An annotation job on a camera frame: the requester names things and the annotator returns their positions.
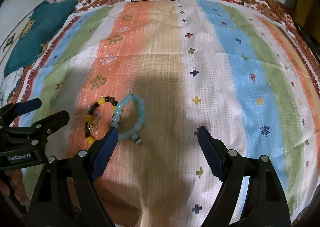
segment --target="light blue beaded bracelet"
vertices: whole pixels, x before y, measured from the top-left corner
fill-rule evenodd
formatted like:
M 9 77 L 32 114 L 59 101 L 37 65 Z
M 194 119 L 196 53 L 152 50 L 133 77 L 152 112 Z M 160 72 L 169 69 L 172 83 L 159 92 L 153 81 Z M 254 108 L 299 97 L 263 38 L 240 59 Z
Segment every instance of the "light blue beaded bracelet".
M 142 140 L 137 135 L 137 132 L 141 129 L 143 123 L 146 121 L 146 112 L 144 109 L 144 100 L 142 98 L 140 98 L 137 94 L 134 94 L 134 95 L 128 94 L 117 104 L 117 106 L 116 106 L 117 108 L 115 109 L 115 112 L 114 112 L 115 115 L 113 116 L 111 126 L 118 128 L 118 122 L 120 121 L 120 115 L 122 113 L 122 109 L 131 100 L 138 103 L 138 113 L 139 113 L 138 122 L 135 123 L 133 128 L 130 129 L 129 131 L 125 131 L 123 133 L 120 133 L 118 139 L 123 140 L 125 138 L 131 137 L 138 144 L 138 143 L 142 142 Z

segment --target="metal rivet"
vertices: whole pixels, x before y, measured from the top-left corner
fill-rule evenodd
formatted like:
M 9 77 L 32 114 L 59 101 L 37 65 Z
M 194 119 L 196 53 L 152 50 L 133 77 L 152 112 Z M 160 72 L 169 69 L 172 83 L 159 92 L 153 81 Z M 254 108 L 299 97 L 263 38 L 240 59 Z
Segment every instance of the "metal rivet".
M 51 157 L 48 158 L 48 162 L 49 162 L 49 163 L 52 163 L 54 160 L 55 160 L 55 157 L 54 157 L 54 156 L 51 156 Z
M 85 151 L 85 150 L 81 150 L 79 153 L 78 153 L 78 156 L 79 157 L 84 157 L 84 156 L 86 156 L 87 155 L 87 151 Z
M 269 161 L 269 158 L 268 158 L 266 155 L 262 155 L 262 156 L 261 156 L 261 160 L 262 160 L 263 162 L 268 162 L 268 161 Z
M 230 149 L 230 150 L 228 151 L 228 154 L 229 154 L 230 156 L 236 156 L 238 153 L 237 153 L 236 150 Z

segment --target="striped fabric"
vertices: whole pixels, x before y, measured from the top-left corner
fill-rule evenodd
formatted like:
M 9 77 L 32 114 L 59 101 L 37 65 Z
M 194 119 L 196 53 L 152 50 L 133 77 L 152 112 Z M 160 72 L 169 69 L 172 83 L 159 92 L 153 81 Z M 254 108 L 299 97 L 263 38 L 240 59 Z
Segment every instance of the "striped fabric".
M 143 144 L 120 142 L 95 183 L 115 223 L 202 224 L 221 182 L 197 143 L 201 125 L 243 156 L 270 157 L 292 221 L 311 201 L 319 182 L 318 78 L 278 23 L 217 0 L 120 2 L 70 16 L 52 43 L 20 94 L 43 103 L 20 126 L 61 109 L 70 113 L 69 125 L 49 138 L 47 155 L 60 159 L 89 148 L 84 117 L 100 96 L 135 93 L 145 100 Z M 98 111 L 96 139 L 113 114 L 108 104 Z M 136 119 L 129 105 L 119 131 Z M 40 171 L 24 172 L 29 196 Z M 232 222 L 247 185 L 245 178 Z

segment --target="bracelet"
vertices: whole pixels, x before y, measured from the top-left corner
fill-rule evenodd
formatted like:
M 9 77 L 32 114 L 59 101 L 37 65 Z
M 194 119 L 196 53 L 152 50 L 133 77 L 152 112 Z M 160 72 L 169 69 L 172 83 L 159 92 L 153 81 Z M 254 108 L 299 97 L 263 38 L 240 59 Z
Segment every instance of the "bracelet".
M 131 136 L 131 138 L 138 144 L 142 142 L 142 140 L 137 135 L 137 132 L 141 129 L 143 123 L 146 121 L 146 112 L 144 108 L 144 100 L 140 98 L 137 94 L 134 94 L 134 95 L 128 94 L 118 103 L 117 108 L 114 111 L 114 117 L 112 119 L 113 122 L 111 123 L 111 126 L 118 128 L 118 122 L 120 121 L 120 115 L 122 113 L 122 109 L 124 108 L 125 105 L 129 103 L 129 101 L 135 101 L 138 103 L 138 113 L 139 113 L 138 122 L 135 123 L 132 129 L 125 131 L 123 133 L 120 133 L 118 140 L 123 140 Z
M 100 107 L 101 105 L 105 104 L 106 102 L 111 102 L 113 106 L 116 106 L 118 104 L 118 101 L 116 101 L 115 97 L 101 97 L 97 100 L 97 102 L 95 102 L 91 107 L 90 110 L 88 112 L 88 114 L 85 116 L 84 118 L 84 136 L 86 138 L 86 141 L 89 144 L 92 144 L 95 141 L 95 138 L 93 136 L 91 136 L 90 134 L 90 130 L 91 129 L 98 129 L 97 126 L 95 126 L 94 124 L 98 122 L 98 119 L 92 119 L 92 116 L 94 114 L 94 111 L 96 110 L 96 108 Z

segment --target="yellow bead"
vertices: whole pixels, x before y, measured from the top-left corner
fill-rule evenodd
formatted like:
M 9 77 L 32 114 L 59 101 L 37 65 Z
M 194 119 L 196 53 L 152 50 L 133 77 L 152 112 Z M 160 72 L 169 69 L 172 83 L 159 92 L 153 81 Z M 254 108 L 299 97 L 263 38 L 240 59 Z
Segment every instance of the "yellow bead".
M 92 145 L 93 142 L 95 141 L 95 139 L 94 139 L 94 137 L 90 136 L 90 137 L 87 137 L 87 138 L 86 138 L 86 141 L 87 141 L 90 145 Z
M 84 118 L 84 121 L 85 122 L 90 122 L 92 120 L 92 116 L 89 115 L 89 114 L 86 114 L 85 118 Z
M 106 100 L 104 99 L 104 97 L 101 97 L 100 99 L 98 99 L 98 103 L 99 105 L 105 104 Z

